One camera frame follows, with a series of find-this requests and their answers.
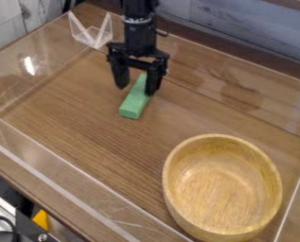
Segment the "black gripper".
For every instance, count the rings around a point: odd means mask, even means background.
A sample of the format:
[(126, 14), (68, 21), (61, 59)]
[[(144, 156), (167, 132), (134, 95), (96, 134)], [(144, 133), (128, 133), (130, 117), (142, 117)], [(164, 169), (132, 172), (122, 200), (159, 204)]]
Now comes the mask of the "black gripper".
[(125, 40), (108, 44), (108, 61), (110, 62), (116, 85), (125, 89), (129, 85), (129, 68), (148, 71), (147, 95), (155, 95), (168, 73), (171, 55), (157, 48), (157, 36), (168, 36), (156, 28), (156, 20), (125, 23)]

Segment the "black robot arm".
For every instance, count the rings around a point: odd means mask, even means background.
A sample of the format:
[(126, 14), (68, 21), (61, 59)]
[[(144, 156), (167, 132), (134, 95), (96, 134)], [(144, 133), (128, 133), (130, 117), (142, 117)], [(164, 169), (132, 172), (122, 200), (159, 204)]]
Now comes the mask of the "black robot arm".
[(157, 36), (169, 33), (157, 30), (156, 8), (159, 0), (120, 0), (124, 8), (125, 41), (110, 42), (108, 61), (116, 85), (125, 89), (129, 85), (129, 68), (148, 72), (145, 94), (155, 95), (164, 76), (168, 75), (171, 55), (157, 48)]

